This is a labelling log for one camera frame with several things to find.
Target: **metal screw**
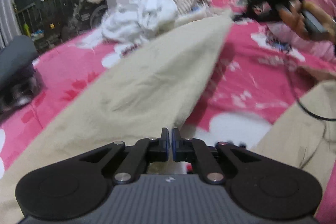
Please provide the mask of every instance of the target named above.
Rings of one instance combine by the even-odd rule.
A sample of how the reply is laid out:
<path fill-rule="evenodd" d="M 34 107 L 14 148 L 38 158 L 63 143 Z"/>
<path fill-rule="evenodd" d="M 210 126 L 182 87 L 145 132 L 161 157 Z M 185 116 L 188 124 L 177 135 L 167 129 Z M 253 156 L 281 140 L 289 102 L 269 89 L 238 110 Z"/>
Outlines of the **metal screw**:
<path fill-rule="evenodd" d="M 121 145 L 121 144 L 124 144 L 124 142 L 123 141 L 115 141 L 115 142 L 113 142 L 114 144 L 117 144 L 117 145 Z"/>
<path fill-rule="evenodd" d="M 224 179 L 224 176 L 220 173 L 210 173 L 207 175 L 207 179 L 216 182 L 216 181 L 221 181 Z"/>
<path fill-rule="evenodd" d="M 131 175 L 129 173 L 118 173 L 114 176 L 115 180 L 120 182 L 126 182 L 131 179 Z"/>

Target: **gray curtain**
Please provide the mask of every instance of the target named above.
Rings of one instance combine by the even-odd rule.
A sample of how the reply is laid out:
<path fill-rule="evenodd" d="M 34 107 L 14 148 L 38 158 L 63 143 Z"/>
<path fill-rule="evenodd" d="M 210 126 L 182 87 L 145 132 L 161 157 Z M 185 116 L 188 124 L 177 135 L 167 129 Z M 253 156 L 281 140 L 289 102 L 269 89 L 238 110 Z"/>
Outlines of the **gray curtain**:
<path fill-rule="evenodd" d="M 12 0 L 0 0 L 0 48 L 8 45 L 14 36 L 20 34 Z"/>

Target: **black electronic device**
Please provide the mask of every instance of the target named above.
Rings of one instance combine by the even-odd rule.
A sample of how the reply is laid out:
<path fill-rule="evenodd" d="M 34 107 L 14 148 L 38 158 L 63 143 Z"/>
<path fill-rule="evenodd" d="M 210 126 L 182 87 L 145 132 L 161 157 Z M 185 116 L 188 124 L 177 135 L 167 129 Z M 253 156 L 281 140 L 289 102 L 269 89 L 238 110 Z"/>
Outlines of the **black electronic device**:
<path fill-rule="evenodd" d="M 21 224 L 316 224 L 322 198 L 307 172 L 241 147 L 182 139 L 172 130 L 176 162 L 194 174 L 146 174 L 167 161 L 169 133 L 134 146 L 114 142 L 25 175 L 16 199 Z"/>
<path fill-rule="evenodd" d="M 247 0 L 246 11 L 234 16 L 234 21 L 241 18 L 250 18 L 257 22 L 279 22 L 281 18 L 278 13 L 279 7 L 290 9 L 291 0 Z M 270 9 L 263 9 L 261 13 L 256 13 L 255 7 L 265 3 L 269 4 Z M 326 40 L 329 37 L 328 31 L 323 25 L 307 10 L 300 11 L 304 16 L 305 28 L 312 40 Z"/>

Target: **black cable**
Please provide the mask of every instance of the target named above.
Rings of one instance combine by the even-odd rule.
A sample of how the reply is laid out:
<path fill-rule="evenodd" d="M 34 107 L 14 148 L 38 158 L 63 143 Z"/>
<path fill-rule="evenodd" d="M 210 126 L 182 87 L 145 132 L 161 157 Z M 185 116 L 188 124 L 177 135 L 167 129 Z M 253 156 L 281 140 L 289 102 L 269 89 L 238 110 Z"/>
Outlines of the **black cable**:
<path fill-rule="evenodd" d="M 289 66 L 288 66 L 288 60 L 285 60 L 285 71 L 286 71 L 286 75 L 287 75 L 287 78 L 288 78 L 288 83 L 289 83 L 289 86 L 291 88 L 291 92 L 297 102 L 297 104 L 299 105 L 299 107 L 304 111 L 306 112 L 309 116 L 315 118 L 315 119 L 318 119 L 318 120 L 322 120 L 322 121 L 328 121 L 328 122 L 336 122 L 336 119 L 334 118 L 326 118 L 326 117 L 322 117 L 320 115 L 317 115 L 315 113 L 312 113 L 310 110 L 308 110 L 300 101 L 297 93 L 295 92 L 295 88 L 294 88 L 294 84 L 293 84 L 293 81 L 291 79 L 291 76 L 290 76 L 290 71 L 289 71 Z"/>

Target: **human hand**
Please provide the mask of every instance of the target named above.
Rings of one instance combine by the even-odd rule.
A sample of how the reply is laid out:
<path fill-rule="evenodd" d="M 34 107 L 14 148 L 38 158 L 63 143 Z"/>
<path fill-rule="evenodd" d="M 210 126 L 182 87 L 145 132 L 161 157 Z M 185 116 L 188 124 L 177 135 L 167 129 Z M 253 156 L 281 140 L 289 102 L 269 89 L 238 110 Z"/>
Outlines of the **human hand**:
<path fill-rule="evenodd" d="M 299 37 L 304 40 L 311 40 L 308 31 L 305 28 L 304 16 L 299 12 L 300 10 L 305 9 L 309 11 L 328 31 L 329 38 L 333 44 L 336 44 L 336 23 L 334 19 L 328 15 L 322 8 L 310 1 L 303 1 L 300 3 L 299 0 L 292 2 L 289 12 L 285 8 L 278 9 L 279 15 L 282 21 L 290 27 Z"/>

